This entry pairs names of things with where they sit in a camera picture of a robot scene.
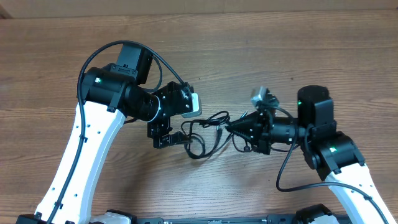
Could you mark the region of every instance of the wooden table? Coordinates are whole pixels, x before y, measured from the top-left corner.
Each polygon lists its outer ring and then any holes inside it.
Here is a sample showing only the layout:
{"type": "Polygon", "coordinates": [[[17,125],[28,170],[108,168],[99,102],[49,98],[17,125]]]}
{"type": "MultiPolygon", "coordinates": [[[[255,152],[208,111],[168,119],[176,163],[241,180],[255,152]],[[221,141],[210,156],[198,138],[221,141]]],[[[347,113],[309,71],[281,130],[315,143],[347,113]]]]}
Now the wooden table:
{"type": "MultiPolygon", "coordinates": [[[[398,11],[323,11],[1,20],[0,223],[34,212],[45,195],[70,136],[78,72],[92,52],[119,39],[160,53],[201,96],[202,118],[252,111],[249,95],[259,85],[296,115],[299,88],[327,86],[338,129],[360,147],[398,217],[398,11]]],[[[91,65],[115,62],[119,49],[91,65]]],[[[157,83],[154,68],[145,86],[157,83]]],[[[171,80],[165,72],[164,83],[171,80]]],[[[182,121],[172,119],[175,130],[182,121]]],[[[198,132],[214,141],[213,130],[198,132]]],[[[229,144],[193,161],[182,146],[153,149],[146,123],[129,124],[109,151],[93,214],[113,208],[139,217],[248,217],[316,203],[345,212],[326,188],[278,192],[284,157],[241,154],[229,144]]],[[[285,187],[319,181],[299,150],[282,179],[285,187]]]]}

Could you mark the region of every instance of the black cable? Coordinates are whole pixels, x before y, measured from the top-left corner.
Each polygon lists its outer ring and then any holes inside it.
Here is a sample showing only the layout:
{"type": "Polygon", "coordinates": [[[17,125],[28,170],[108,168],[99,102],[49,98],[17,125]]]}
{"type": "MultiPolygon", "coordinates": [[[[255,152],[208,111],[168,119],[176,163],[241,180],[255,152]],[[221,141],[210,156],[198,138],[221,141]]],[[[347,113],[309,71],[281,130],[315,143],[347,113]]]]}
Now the black cable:
{"type": "MultiPolygon", "coordinates": [[[[298,148],[300,145],[297,144],[296,146],[294,146],[293,150],[298,148]]],[[[284,149],[276,149],[274,147],[271,147],[271,150],[275,151],[275,152],[289,152],[289,150],[284,150],[284,149]]]]}
{"type": "Polygon", "coordinates": [[[133,123],[133,122],[136,122],[137,120],[138,120],[137,118],[131,118],[130,120],[124,121],[123,124],[133,123]]]}
{"type": "MultiPolygon", "coordinates": [[[[282,108],[275,108],[276,110],[279,110],[281,112],[283,112],[284,114],[286,114],[288,117],[293,118],[293,116],[287,112],[286,110],[283,110],[282,108]]],[[[309,135],[309,130],[310,128],[312,128],[312,125],[308,125],[307,128],[305,129],[305,135],[304,135],[304,147],[306,147],[306,149],[308,149],[308,135],[309,135]]],[[[280,178],[282,177],[282,173],[285,169],[285,166],[287,164],[287,161],[289,160],[290,156],[293,153],[294,147],[293,145],[297,142],[297,133],[298,133],[298,127],[295,124],[295,134],[294,134],[294,140],[292,143],[292,146],[290,147],[290,150],[288,151],[286,158],[284,160],[284,162],[282,163],[282,166],[280,167],[278,176],[276,178],[276,188],[281,191],[281,192],[293,192],[296,190],[305,190],[305,189],[310,189],[310,188],[314,188],[314,187],[325,187],[325,186],[339,186],[339,187],[346,187],[348,189],[354,190],[357,193],[360,193],[365,200],[368,200],[373,207],[376,209],[376,211],[378,212],[378,214],[380,215],[381,219],[383,220],[383,222],[385,224],[388,224],[388,221],[386,219],[386,217],[384,216],[383,212],[381,211],[381,209],[379,208],[379,206],[374,202],[374,200],[372,199],[372,197],[370,197],[367,193],[363,192],[362,190],[353,187],[349,184],[342,184],[342,183],[334,183],[334,182],[321,182],[321,183],[316,183],[316,184],[307,184],[307,185],[303,185],[303,186],[299,186],[299,187],[292,187],[292,188],[288,188],[288,189],[283,189],[280,187],[280,178]]]]}
{"type": "Polygon", "coordinates": [[[200,146],[201,146],[201,153],[198,154],[194,154],[191,151],[191,143],[189,144],[185,144],[184,145],[184,149],[187,152],[188,156],[191,157],[192,159],[202,159],[202,158],[209,158],[211,157],[214,153],[218,152],[220,149],[222,149],[226,143],[231,140],[231,138],[233,137],[233,134],[229,134],[227,136],[227,138],[225,139],[224,143],[218,147],[218,144],[220,143],[221,140],[221,136],[223,134],[223,130],[222,128],[220,128],[221,125],[224,124],[229,124],[231,117],[229,116],[229,113],[227,111],[220,111],[216,114],[214,114],[213,116],[210,116],[208,119],[194,119],[191,121],[184,121],[181,124],[181,130],[182,133],[184,133],[184,135],[186,135],[186,137],[190,138],[191,140],[196,140],[197,142],[199,142],[200,146]],[[217,126],[217,137],[216,137],[216,141],[213,145],[213,148],[210,150],[210,152],[206,153],[206,144],[205,144],[205,140],[197,133],[193,132],[193,125],[194,124],[199,124],[201,125],[203,128],[209,128],[210,126],[217,126]],[[189,125],[189,131],[186,132],[184,130],[184,124],[190,124],[189,125]]]}
{"type": "Polygon", "coordinates": [[[162,85],[162,79],[163,79],[163,71],[162,71],[162,66],[159,62],[159,60],[157,59],[157,57],[152,56],[152,58],[155,60],[157,66],[159,67],[159,72],[160,72],[160,76],[159,76],[159,82],[157,83],[156,87],[153,89],[146,89],[146,88],[142,88],[145,92],[147,93],[153,93],[156,92],[160,86],[162,85]]]}
{"type": "Polygon", "coordinates": [[[75,158],[73,160],[72,166],[69,170],[68,176],[65,180],[65,183],[63,184],[62,190],[60,192],[60,195],[58,196],[57,201],[55,202],[54,208],[51,211],[51,214],[49,216],[49,218],[47,219],[47,224],[51,224],[51,221],[54,219],[55,214],[57,213],[63,196],[65,195],[65,192],[67,191],[68,185],[70,183],[70,180],[72,179],[72,175],[76,169],[76,165],[77,162],[79,160],[80,157],[80,153],[81,153],[81,149],[83,147],[83,143],[85,141],[85,131],[86,131],[86,118],[85,118],[85,112],[84,112],[84,107],[83,107],[83,96],[81,95],[81,83],[83,81],[83,76],[84,76],[84,72],[88,66],[88,64],[94,59],[95,56],[97,56],[99,53],[101,53],[103,50],[112,47],[114,45],[118,45],[118,44],[132,44],[132,45],[138,45],[140,47],[143,47],[145,49],[147,49],[148,51],[150,51],[155,57],[157,57],[172,73],[173,75],[177,78],[177,80],[181,83],[184,84],[183,80],[180,78],[180,76],[177,74],[177,72],[174,71],[174,69],[155,51],[153,51],[152,49],[150,49],[149,47],[145,46],[144,44],[140,44],[138,42],[134,42],[134,41],[130,41],[130,40],[118,40],[118,41],[114,41],[112,43],[108,43],[102,47],[100,47],[98,50],[96,50],[93,54],[91,54],[88,59],[86,60],[86,62],[83,64],[80,73],[79,73],[79,78],[78,78],[78,82],[77,82],[77,98],[78,98],[78,102],[79,102],[79,109],[80,109],[80,119],[81,119],[81,132],[80,132],[80,140],[79,140],[79,145],[77,147],[77,151],[76,151],[76,155],[75,158]]]}
{"type": "Polygon", "coordinates": [[[233,143],[235,149],[236,149],[238,152],[245,153],[245,152],[252,152],[252,151],[253,151],[253,148],[250,148],[250,151],[240,150],[240,149],[237,147],[236,143],[235,143],[235,135],[234,135],[234,134],[232,135],[232,143],[233,143]]]}

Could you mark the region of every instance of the black wire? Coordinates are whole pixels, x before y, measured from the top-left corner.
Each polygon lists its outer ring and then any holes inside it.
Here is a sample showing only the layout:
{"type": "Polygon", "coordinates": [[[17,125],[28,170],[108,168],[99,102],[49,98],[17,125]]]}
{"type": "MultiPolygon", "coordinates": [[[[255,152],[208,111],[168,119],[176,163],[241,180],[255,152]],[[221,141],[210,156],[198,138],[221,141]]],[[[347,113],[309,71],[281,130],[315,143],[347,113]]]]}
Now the black wire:
{"type": "MultiPolygon", "coordinates": [[[[294,146],[293,150],[296,149],[296,148],[298,148],[299,146],[300,146],[300,145],[297,144],[296,146],[294,146]]],[[[288,151],[289,151],[289,150],[284,150],[284,149],[276,149],[276,148],[274,148],[274,147],[271,147],[271,149],[272,149],[273,151],[276,151],[276,152],[288,152],[288,151]]]]}
{"type": "Polygon", "coordinates": [[[133,122],[136,122],[138,119],[137,118],[131,118],[130,120],[128,120],[128,121],[124,121],[124,123],[123,124],[129,124],[129,123],[133,123],[133,122]]]}
{"type": "Polygon", "coordinates": [[[162,79],[163,79],[163,71],[162,71],[162,66],[160,65],[159,60],[157,59],[157,57],[152,56],[152,58],[155,60],[157,66],[159,67],[159,72],[160,72],[160,76],[159,76],[159,82],[157,83],[156,87],[153,89],[146,89],[146,88],[142,88],[145,92],[147,93],[153,93],[156,92],[159,87],[162,85],[162,79]]]}
{"type": "MultiPolygon", "coordinates": [[[[283,112],[284,114],[286,114],[288,117],[293,118],[293,116],[287,112],[286,110],[283,110],[282,108],[274,108],[276,110],[279,110],[281,112],[283,112]]],[[[308,149],[308,134],[309,134],[309,130],[310,128],[312,128],[312,125],[308,125],[307,128],[305,129],[305,135],[304,135],[304,147],[306,147],[306,149],[308,149]]],[[[292,188],[288,188],[288,189],[283,189],[279,186],[280,184],[280,178],[282,177],[282,173],[285,169],[286,163],[289,160],[290,156],[293,153],[294,150],[294,144],[297,142],[297,133],[298,133],[298,127],[297,124],[295,124],[295,134],[294,134],[294,140],[292,143],[292,146],[290,147],[290,150],[288,151],[286,158],[284,160],[284,162],[282,163],[282,166],[280,167],[278,176],[276,178],[276,188],[281,191],[281,192],[293,192],[296,190],[305,190],[305,189],[310,189],[310,188],[314,188],[314,187],[325,187],[325,186],[339,186],[339,187],[346,187],[348,189],[354,190],[358,193],[360,193],[365,200],[368,200],[373,207],[376,209],[376,211],[378,212],[378,214],[380,215],[381,219],[383,220],[383,222],[385,224],[388,224],[388,221],[386,219],[386,217],[384,216],[383,212],[381,211],[381,209],[379,208],[379,206],[374,202],[374,200],[372,199],[372,197],[370,197],[367,193],[363,192],[362,190],[353,187],[351,185],[348,184],[342,184],[342,183],[334,183],[334,182],[322,182],[322,183],[316,183],[316,184],[307,184],[307,185],[303,185],[303,186],[299,186],[299,187],[292,187],[292,188]]]]}
{"type": "Polygon", "coordinates": [[[140,47],[143,47],[145,49],[147,49],[148,51],[150,51],[155,57],[157,57],[172,73],[173,75],[177,78],[177,80],[181,83],[184,84],[183,80],[180,78],[180,76],[177,74],[177,72],[174,71],[174,69],[155,51],[153,51],[152,49],[150,49],[149,47],[145,46],[144,44],[140,44],[138,42],[134,42],[134,41],[130,41],[130,40],[118,40],[118,41],[114,41],[112,43],[108,43],[102,47],[100,47],[98,50],[96,50],[93,54],[91,54],[88,59],[86,60],[86,62],[83,64],[80,73],[79,73],[79,78],[78,78],[78,82],[77,82],[77,98],[78,98],[78,102],[79,102],[79,109],[80,109],[80,118],[81,118],[81,132],[80,132],[80,140],[79,140],[79,145],[77,147],[77,151],[76,151],[76,155],[75,158],[73,160],[72,166],[69,170],[68,176],[65,180],[65,183],[63,184],[62,190],[60,192],[60,195],[58,196],[57,201],[55,202],[54,208],[51,211],[51,214],[49,216],[49,218],[47,219],[47,224],[51,224],[51,221],[54,219],[55,214],[57,213],[63,196],[65,196],[65,192],[67,191],[68,185],[70,183],[70,180],[72,179],[72,175],[76,169],[76,165],[77,162],[79,160],[80,157],[80,153],[81,153],[81,149],[83,147],[83,143],[85,141],[85,131],[86,131],[86,118],[85,118],[85,112],[84,112],[84,107],[83,107],[83,96],[81,95],[81,83],[83,81],[83,76],[84,76],[84,72],[88,66],[88,64],[94,59],[95,56],[97,56],[99,53],[101,53],[103,50],[112,47],[114,45],[118,45],[118,44],[132,44],[132,45],[138,45],[140,47]]]}
{"type": "Polygon", "coordinates": [[[182,133],[184,133],[184,135],[186,135],[186,137],[190,138],[191,140],[196,140],[197,142],[199,142],[199,144],[201,146],[201,153],[198,155],[198,154],[194,154],[191,151],[191,143],[185,144],[184,145],[184,149],[187,152],[188,156],[191,157],[192,159],[209,158],[214,153],[216,153],[219,150],[221,150],[227,144],[227,142],[229,140],[231,140],[231,138],[233,137],[233,134],[229,134],[227,136],[227,138],[225,139],[224,143],[220,147],[218,147],[218,144],[220,143],[220,140],[221,140],[221,136],[223,134],[223,130],[222,130],[222,128],[220,128],[220,126],[224,125],[224,124],[229,124],[230,119],[231,119],[231,117],[229,116],[229,113],[227,111],[220,111],[220,112],[214,114],[213,116],[210,116],[208,119],[194,119],[194,120],[191,120],[191,121],[184,121],[181,124],[182,133]],[[184,130],[184,127],[183,127],[184,124],[190,124],[188,132],[186,132],[184,130]],[[213,145],[213,148],[210,150],[210,152],[206,153],[205,140],[199,134],[193,132],[193,125],[194,124],[199,124],[203,128],[209,128],[210,126],[217,126],[216,141],[215,141],[215,143],[213,145]]]}
{"type": "Polygon", "coordinates": [[[232,143],[233,143],[235,149],[236,149],[238,152],[245,153],[245,152],[252,152],[252,151],[253,151],[253,148],[250,148],[250,151],[240,150],[240,149],[237,147],[236,143],[235,143],[235,135],[234,135],[234,134],[232,135],[232,143]]]}

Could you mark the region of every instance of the cable clip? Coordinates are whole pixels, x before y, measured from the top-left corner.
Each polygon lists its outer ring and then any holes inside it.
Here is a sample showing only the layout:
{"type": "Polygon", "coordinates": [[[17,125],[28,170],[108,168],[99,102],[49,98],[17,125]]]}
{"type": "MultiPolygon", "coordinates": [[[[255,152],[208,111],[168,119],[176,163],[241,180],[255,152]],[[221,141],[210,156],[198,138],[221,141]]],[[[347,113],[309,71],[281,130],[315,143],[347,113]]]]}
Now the cable clip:
{"type": "Polygon", "coordinates": [[[79,138],[84,139],[85,143],[87,142],[88,138],[84,137],[83,135],[79,135],[79,138]]]}

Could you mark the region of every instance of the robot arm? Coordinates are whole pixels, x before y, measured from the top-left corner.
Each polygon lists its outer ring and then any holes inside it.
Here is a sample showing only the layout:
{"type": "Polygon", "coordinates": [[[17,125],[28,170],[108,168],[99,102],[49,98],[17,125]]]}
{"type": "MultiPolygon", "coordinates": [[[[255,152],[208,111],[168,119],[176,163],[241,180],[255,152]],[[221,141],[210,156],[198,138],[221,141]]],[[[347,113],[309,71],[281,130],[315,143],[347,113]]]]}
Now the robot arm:
{"type": "MultiPolygon", "coordinates": [[[[86,142],[83,144],[79,162],[52,223],[77,224],[87,223],[90,220],[91,204],[98,177],[109,147],[126,119],[119,110],[113,113],[107,111],[106,105],[87,101],[84,107],[87,124],[86,142]]],[[[48,220],[72,166],[80,140],[80,125],[80,109],[77,106],[72,134],[60,166],[49,190],[35,211],[35,214],[43,221],[48,220]]]]}
{"type": "MultiPolygon", "coordinates": [[[[127,116],[147,121],[148,137],[154,140],[154,147],[163,148],[190,142],[180,132],[169,134],[171,116],[181,114],[190,118],[201,114],[200,99],[193,88],[153,50],[130,41],[105,45],[86,61],[78,82],[78,99],[72,134],[49,191],[35,215],[21,215],[17,223],[88,223],[106,155],[127,116]],[[116,63],[84,73],[96,54],[116,44],[123,44],[116,63]],[[158,90],[160,75],[153,93],[139,87],[146,82],[152,59],[158,63],[160,74],[158,59],[175,74],[180,84],[170,82],[158,90]]],[[[112,211],[94,218],[93,222],[130,224],[132,217],[112,211]]]]}
{"type": "MultiPolygon", "coordinates": [[[[306,86],[298,91],[298,118],[295,119],[286,111],[284,113],[288,114],[289,118],[275,116],[277,110],[283,110],[279,108],[276,97],[264,87],[254,91],[252,103],[257,111],[232,122],[226,129],[250,142],[253,151],[263,154],[270,154],[275,142],[297,142],[302,148],[307,164],[318,172],[322,181],[325,181],[282,189],[277,180],[279,190],[291,192],[329,186],[353,223],[385,223],[382,216],[388,223],[396,223],[377,192],[359,149],[351,138],[336,131],[333,100],[325,87],[306,86]]],[[[319,214],[303,220],[307,219],[309,223],[308,220],[314,221],[317,216],[319,214]]]]}

